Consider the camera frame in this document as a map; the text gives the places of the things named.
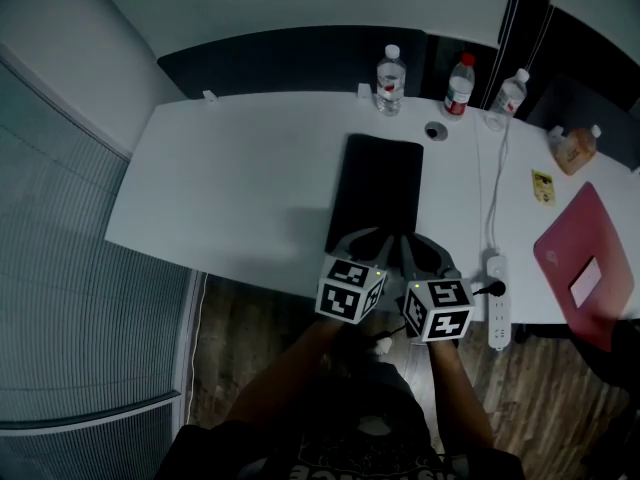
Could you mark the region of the white power strip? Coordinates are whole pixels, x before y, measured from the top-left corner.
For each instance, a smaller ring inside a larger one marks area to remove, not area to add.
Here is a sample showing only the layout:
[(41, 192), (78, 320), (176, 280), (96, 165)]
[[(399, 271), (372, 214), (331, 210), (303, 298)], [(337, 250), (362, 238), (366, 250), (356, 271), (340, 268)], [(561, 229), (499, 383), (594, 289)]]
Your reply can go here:
[(483, 252), (486, 286), (495, 281), (506, 285), (503, 296), (485, 294), (488, 344), (496, 350), (504, 350), (511, 341), (511, 297), (509, 292), (508, 263), (504, 255), (493, 248)]

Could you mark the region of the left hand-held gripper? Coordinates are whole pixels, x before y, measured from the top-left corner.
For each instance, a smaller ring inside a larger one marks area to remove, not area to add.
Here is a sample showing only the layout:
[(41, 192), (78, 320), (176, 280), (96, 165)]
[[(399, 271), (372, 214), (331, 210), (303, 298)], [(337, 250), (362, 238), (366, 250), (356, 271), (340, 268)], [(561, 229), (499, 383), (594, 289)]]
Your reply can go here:
[(326, 255), (315, 301), (315, 312), (350, 324), (360, 323), (380, 302), (393, 256), (395, 236), (389, 235), (376, 256), (376, 267), (351, 260), (352, 244), (379, 230), (369, 227), (343, 236)]

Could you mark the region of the clear bottle red cap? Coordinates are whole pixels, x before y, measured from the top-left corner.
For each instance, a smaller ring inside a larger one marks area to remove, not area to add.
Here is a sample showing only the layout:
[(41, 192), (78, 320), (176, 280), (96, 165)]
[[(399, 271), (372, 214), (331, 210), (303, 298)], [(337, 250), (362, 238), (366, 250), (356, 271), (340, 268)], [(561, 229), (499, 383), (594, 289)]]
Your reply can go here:
[(463, 52), (460, 62), (453, 68), (443, 101), (444, 116), (450, 120), (463, 117), (475, 85), (475, 57)]

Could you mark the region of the narrow white roller blind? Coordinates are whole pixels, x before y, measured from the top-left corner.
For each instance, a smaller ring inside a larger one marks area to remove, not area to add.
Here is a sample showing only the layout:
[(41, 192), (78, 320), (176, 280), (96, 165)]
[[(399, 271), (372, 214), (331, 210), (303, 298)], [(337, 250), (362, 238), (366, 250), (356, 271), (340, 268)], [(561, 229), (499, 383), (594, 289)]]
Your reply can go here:
[(640, 0), (551, 0), (640, 66)]

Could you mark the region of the long dark grey divider panel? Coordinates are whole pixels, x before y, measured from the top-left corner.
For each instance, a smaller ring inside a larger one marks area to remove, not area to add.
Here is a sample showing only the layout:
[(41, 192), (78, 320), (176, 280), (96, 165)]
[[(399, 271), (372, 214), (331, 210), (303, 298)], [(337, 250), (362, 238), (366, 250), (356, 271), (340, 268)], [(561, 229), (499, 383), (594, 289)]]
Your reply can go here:
[(381, 26), (313, 26), (271, 30), (203, 43), (164, 55), (159, 67), (189, 99), (205, 91), (241, 94), (355, 92), (377, 85), (377, 65), (387, 45), (400, 48), (407, 68), (406, 94), (421, 90), (428, 36)]

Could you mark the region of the wide white roller blind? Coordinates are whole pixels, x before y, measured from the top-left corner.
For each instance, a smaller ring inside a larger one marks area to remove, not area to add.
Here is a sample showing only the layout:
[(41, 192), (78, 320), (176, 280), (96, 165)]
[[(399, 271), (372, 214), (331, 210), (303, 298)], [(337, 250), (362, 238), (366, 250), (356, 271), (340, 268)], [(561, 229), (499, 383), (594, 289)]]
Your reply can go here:
[(295, 27), (411, 28), (495, 47), (508, 0), (112, 0), (154, 54)]

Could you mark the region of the short dark grey divider panel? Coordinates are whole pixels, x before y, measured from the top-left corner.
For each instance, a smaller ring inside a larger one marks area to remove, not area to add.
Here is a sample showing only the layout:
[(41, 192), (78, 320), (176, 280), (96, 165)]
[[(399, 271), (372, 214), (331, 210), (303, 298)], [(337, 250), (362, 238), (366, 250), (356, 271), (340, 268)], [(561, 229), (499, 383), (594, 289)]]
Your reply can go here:
[(597, 151), (631, 171), (640, 171), (640, 98), (625, 111), (585, 85), (558, 75), (526, 121), (546, 130), (560, 126), (565, 133), (597, 125), (601, 130)]

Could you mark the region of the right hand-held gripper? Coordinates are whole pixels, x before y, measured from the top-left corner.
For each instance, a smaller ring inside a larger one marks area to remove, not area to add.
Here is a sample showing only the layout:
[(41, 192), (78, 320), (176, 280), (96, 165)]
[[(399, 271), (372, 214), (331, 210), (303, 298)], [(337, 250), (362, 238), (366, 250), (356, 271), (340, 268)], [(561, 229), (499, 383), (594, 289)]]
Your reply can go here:
[(415, 343), (462, 338), (475, 310), (471, 283), (456, 269), (449, 252), (433, 240), (400, 237), (406, 292), (401, 314)]

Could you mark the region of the orange drink bottle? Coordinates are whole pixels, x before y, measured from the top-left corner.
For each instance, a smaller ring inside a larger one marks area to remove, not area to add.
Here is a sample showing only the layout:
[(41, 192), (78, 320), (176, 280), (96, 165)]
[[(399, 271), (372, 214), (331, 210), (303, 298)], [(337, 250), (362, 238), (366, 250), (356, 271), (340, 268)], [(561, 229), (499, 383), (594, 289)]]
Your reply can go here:
[(601, 129), (594, 124), (590, 128), (575, 128), (561, 143), (551, 144), (550, 151), (559, 168), (568, 176), (584, 167), (597, 152), (597, 139)]

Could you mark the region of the person's dark shoe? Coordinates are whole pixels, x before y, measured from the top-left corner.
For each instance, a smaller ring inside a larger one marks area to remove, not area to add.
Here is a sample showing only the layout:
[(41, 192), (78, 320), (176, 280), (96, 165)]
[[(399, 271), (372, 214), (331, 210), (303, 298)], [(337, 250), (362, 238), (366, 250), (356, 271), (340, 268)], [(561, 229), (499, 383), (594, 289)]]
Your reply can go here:
[(381, 331), (366, 334), (360, 327), (346, 326), (337, 334), (332, 346), (333, 354), (349, 363), (379, 360), (390, 352), (393, 345), (393, 333)]

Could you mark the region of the grey venetian blind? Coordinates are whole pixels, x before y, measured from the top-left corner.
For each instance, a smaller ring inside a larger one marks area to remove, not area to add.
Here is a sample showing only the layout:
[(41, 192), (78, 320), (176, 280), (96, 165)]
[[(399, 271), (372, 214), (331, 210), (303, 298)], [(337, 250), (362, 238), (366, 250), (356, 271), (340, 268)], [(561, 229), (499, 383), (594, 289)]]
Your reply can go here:
[(127, 160), (0, 61), (0, 480), (152, 480), (194, 274), (111, 243)]

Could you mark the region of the person's left forearm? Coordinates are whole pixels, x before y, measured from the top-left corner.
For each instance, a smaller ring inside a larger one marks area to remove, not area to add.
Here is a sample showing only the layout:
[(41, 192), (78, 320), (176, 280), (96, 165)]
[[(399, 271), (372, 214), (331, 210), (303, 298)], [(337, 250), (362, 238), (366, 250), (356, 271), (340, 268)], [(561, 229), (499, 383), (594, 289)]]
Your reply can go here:
[(315, 321), (240, 391), (226, 421), (269, 428), (307, 389), (343, 325), (329, 318)]

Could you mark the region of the anime print desk mat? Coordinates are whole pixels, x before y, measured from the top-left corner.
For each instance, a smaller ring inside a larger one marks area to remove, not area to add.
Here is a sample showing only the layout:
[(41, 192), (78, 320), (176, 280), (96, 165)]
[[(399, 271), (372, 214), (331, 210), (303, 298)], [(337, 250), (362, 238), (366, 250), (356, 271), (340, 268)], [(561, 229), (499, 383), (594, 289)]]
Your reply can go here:
[(424, 147), (366, 134), (347, 137), (325, 250), (346, 235), (380, 227), (416, 229)]

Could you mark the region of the small yellow card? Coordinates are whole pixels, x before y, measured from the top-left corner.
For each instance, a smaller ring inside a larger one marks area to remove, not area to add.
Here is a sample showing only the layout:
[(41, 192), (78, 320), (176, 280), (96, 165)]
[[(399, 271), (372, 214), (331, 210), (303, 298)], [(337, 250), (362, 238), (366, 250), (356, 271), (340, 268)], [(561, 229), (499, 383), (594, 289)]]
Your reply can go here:
[(543, 172), (532, 170), (532, 185), (534, 197), (543, 205), (554, 207), (555, 206), (555, 191), (553, 185), (553, 178)]

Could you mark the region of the person's right forearm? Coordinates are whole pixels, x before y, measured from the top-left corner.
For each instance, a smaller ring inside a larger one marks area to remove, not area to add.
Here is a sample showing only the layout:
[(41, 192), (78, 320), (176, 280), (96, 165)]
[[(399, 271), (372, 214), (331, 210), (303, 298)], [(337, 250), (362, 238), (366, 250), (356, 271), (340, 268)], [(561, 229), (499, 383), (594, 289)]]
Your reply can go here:
[(494, 447), (484, 410), (452, 341), (428, 344), (440, 439), (450, 454)]

